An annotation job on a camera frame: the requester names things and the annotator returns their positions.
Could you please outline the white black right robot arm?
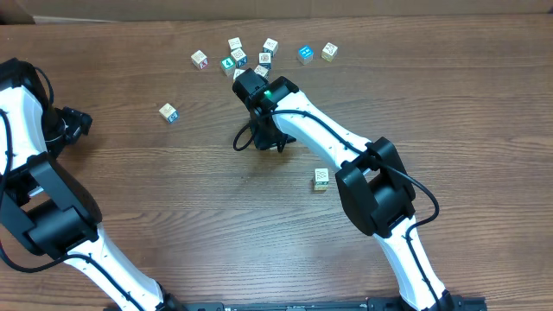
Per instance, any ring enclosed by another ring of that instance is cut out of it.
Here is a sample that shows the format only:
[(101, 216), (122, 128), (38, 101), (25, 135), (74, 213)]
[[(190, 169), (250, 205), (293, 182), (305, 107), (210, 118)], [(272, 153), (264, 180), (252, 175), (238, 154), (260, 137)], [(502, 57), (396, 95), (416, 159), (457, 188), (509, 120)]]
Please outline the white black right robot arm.
[(248, 69), (232, 90), (250, 114), (249, 143), (259, 150), (282, 152), (303, 143), (334, 170), (344, 213), (366, 236), (377, 239), (397, 278), (404, 308), (447, 310), (450, 295), (433, 271), (417, 229), (434, 220), (418, 220), (413, 202), (422, 191), (409, 176), (393, 143), (372, 142), (345, 129), (310, 102), (297, 85), (281, 76), (269, 82)]

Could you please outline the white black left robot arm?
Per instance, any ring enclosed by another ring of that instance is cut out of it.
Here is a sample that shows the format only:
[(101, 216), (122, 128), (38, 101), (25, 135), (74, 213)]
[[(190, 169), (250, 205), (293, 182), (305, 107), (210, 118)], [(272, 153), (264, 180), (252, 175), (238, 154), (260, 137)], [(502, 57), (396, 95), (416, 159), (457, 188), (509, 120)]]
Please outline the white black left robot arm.
[(57, 161), (88, 134), (92, 118), (54, 107), (46, 74), (12, 58), (1, 65), (1, 223), (28, 252), (50, 262), (11, 269), (37, 273), (64, 263), (102, 289), (120, 310), (182, 310), (183, 304), (144, 275), (108, 237), (92, 195)]

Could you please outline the wooden block blue corner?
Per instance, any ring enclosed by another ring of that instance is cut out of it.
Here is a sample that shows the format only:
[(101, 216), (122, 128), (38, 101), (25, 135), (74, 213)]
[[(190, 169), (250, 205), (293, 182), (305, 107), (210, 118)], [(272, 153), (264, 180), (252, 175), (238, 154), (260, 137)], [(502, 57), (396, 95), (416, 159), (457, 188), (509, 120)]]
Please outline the wooden block blue corner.
[(166, 103), (159, 109), (160, 114), (169, 123), (172, 124), (179, 118), (179, 112), (170, 103)]

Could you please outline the wooden block green side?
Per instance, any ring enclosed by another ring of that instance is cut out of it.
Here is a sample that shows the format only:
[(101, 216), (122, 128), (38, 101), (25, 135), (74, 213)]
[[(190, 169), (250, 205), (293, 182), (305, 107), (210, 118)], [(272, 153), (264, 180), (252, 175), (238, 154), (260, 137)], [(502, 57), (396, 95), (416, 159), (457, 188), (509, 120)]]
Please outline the wooden block green side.
[(316, 168), (314, 172), (315, 185), (327, 185), (329, 183), (329, 172), (327, 168)]

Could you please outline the wooden tower base block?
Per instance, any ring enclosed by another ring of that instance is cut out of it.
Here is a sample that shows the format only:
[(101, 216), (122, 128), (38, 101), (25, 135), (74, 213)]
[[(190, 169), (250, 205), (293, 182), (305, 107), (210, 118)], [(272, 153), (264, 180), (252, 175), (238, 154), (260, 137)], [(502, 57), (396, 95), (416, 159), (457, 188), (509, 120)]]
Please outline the wooden tower base block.
[(328, 189), (328, 182), (318, 182), (318, 181), (315, 181), (314, 182), (314, 190), (315, 191), (326, 191)]

